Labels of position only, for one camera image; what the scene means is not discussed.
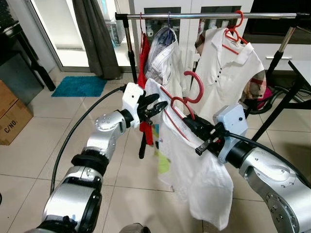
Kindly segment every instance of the clothing rack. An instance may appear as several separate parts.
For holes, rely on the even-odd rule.
[[[269,78],[272,74],[272,71],[276,68],[278,62],[283,56],[284,50],[293,35],[296,27],[298,26],[299,20],[301,18],[308,18],[310,14],[305,13],[243,13],[244,18],[270,18],[270,19],[294,19],[292,26],[288,29],[284,39],[275,53],[274,58],[271,61],[269,69],[266,73],[266,77]],[[221,19],[229,19],[229,18],[241,18],[241,15],[238,13],[197,13],[197,14],[139,14],[139,15],[129,15],[129,14],[117,14],[116,20],[122,20],[123,26],[125,29],[125,37],[127,41],[128,48],[128,58],[130,60],[133,81],[137,83],[137,74],[136,74],[136,65],[135,65],[135,56],[132,49],[132,42],[129,31],[128,20],[132,19],[194,19],[194,18],[221,18]]]

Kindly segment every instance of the cardboard box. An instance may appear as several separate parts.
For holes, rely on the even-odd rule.
[[[0,118],[13,106],[17,97],[12,91],[0,80]]]
[[[17,100],[0,118],[0,145],[10,145],[32,117],[29,109]]]

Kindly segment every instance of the shirt collar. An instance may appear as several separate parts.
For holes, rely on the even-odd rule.
[[[212,44],[217,49],[218,58],[220,60],[220,55],[223,49],[223,40],[226,40],[225,37],[225,30],[227,28],[218,29],[215,35],[212,38]],[[241,52],[237,55],[237,57],[233,60],[233,62],[244,65],[247,61],[248,57],[250,56],[251,52],[254,50],[251,43],[247,43],[245,47],[241,50]]]

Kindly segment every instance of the white cabinet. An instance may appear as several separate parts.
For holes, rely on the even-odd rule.
[[[135,14],[161,14],[161,13],[213,13],[213,12],[235,12],[241,10],[250,12],[253,0],[133,0]],[[193,62],[198,60],[198,54],[194,43],[198,36],[199,19],[174,19],[170,21],[171,28],[176,32],[180,50],[182,52],[182,61],[186,70],[192,70]],[[229,19],[227,23],[236,23],[236,19]],[[240,35],[244,32],[247,20],[238,28]],[[213,23],[221,27],[223,20],[204,20],[205,29],[208,29]],[[148,39],[151,42],[154,35],[162,27],[167,27],[166,19],[150,19],[141,22],[144,32],[147,32]],[[140,45],[140,25],[136,21],[137,35],[135,40]]]
[[[280,44],[253,44],[256,54],[261,60],[263,67],[268,69],[275,52],[279,49]],[[310,60],[311,45],[288,44],[275,70],[293,70],[289,60]]]

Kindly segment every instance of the white polo shirt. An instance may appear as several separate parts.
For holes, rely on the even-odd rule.
[[[157,102],[171,101],[153,79],[147,80],[145,91],[147,95],[158,93]],[[194,218],[208,221],[219,230],[224,229],[229,220],[233,192],[233,182],[225,166],[208,150],[201,156],[195,153],[195,148],[203,141],[170,105],[152,121],[160,124],[159,152],[170,160],[170,169],[161,173],[161,180],[173,185],[176,195],[189,202]]]
[[[226,28],[206,31],[204,47],[196,73],[204,84],[204,94],[190,104],[198,116],[213,122],[213,115],[223,106],[238,103],[247,82],[264,67],[250,43],[242,45],[225,37]],[[235,54],[224,48],[232,48]],[[193,81],[190,98],[196,98],[199,86]]]

